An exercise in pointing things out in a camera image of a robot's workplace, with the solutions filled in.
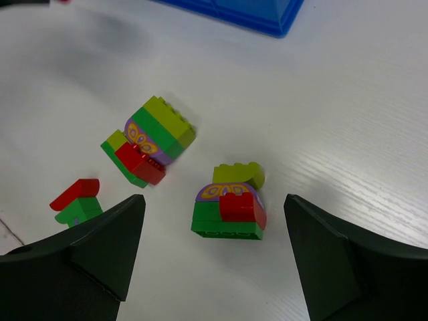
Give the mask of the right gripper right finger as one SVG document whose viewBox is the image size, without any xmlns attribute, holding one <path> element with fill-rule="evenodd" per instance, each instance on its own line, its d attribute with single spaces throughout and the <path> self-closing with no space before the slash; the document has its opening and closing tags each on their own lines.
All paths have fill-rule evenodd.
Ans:
<svg viewBox="0 0 428 321">
<path fill-rule="evenodd" d="M 426 320 L 427 250 L 287 195 L 286 224 L 311 320 Z"/>
</svg>

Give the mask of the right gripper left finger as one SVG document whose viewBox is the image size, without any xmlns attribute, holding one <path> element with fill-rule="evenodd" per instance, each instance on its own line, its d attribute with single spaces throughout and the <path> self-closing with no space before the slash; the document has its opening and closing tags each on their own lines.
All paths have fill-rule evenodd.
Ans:
<svg viewBox="0 0 428 321">
<path fill-rule="evenodd" d="M 115 320 L 126 300 L 146 203 L 103 214 L 1 256 L 2 320 Z"/>
</svg>

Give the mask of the red green lego piece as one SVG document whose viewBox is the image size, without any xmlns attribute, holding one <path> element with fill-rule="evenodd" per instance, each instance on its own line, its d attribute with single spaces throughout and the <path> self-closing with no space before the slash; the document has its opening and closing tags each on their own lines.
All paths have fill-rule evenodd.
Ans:
<svg viewBox="0 0 428 321">
<path fill-rule="evenodd" d="M 55 220 L 74 227 L 101 215 L 103 210 L 97 199 L 99 190 L 98 179 L 78 179 L 49 204 L 58 212 Z"/>
</svg>

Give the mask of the large lego block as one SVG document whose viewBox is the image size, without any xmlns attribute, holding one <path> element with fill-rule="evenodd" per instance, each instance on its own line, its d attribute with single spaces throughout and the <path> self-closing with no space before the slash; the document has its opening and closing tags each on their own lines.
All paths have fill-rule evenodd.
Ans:
<svg viewBox="0 0 428 321">
<path fill-rule="evenodd" d="M 140 188 L 157 185 L 196 138 L 195 127 L 164 98 L 153 96 L 113 132 L 101 149 L 126 180 Z"/>
</svg>

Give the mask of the red flower lego brick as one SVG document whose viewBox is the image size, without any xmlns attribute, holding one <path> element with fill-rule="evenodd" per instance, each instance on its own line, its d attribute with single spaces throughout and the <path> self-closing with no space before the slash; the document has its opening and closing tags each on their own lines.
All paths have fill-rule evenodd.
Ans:
<svg viewBox="0 0 428 321">
<path fill-rule="evenodd" d="M 72 0 L 53 0 L 53 1 L 57 3 L 67 4 L 67 3 L 70 3 Z"/>
</svg>

